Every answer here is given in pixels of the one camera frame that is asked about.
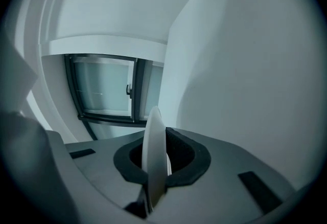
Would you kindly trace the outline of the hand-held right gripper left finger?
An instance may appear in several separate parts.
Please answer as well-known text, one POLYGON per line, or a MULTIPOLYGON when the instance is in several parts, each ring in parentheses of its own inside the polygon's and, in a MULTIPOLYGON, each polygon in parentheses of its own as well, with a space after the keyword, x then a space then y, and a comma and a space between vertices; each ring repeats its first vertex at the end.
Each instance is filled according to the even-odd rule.
POLYGON ((126 181, 114 165, 114 154, 123 145, 144 136, 144 131, 111 139, 66 144, 68 152, 92 149, 95 153, 74 159, 87 180, 107 199, 121 208, 135 202, 142 186, 126 181))

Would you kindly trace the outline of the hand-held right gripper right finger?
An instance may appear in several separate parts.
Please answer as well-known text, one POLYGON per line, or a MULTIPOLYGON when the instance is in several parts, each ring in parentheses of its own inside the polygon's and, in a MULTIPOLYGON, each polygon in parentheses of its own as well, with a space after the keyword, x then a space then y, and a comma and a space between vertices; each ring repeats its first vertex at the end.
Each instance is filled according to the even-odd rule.
POLYGON ((182 135, 211 155, 206 173, 190 186, 174 187, 152 212, 153 223, 246 223, 263 215, 238 175, 254 172, 282 201, 294 194, 276 170, 235 144, 187 130, 182 135))

